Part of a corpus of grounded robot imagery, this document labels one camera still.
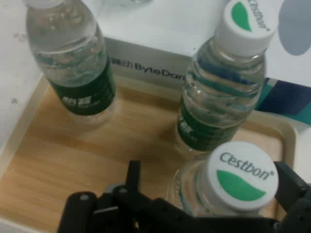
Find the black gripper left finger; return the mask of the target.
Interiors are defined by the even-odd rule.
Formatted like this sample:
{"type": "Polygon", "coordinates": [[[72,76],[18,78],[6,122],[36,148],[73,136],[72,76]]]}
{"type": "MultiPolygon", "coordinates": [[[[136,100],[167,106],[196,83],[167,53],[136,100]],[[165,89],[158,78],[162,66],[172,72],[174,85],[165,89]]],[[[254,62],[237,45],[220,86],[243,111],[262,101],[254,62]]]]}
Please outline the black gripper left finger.
{"type": "Polygon", "coordinates": [[[188,233],[192,218],[164,199],[140,192],[140,161],[130,161],[124,184],[100,197],[71,194],[58,226],[60,233],[188,233]]]}

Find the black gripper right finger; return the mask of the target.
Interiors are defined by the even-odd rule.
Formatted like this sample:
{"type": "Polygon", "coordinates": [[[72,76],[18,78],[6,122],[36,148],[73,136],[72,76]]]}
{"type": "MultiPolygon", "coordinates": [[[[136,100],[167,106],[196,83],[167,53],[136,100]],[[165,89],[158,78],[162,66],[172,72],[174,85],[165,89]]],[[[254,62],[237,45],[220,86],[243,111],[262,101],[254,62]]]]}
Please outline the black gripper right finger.
{"type": "Polygon", "coordinates": [[[277,233],[309,233],[311,231],[311,185],[284,162],[275,162],[279,185],[276,200],[286,212],[277,233]]]}

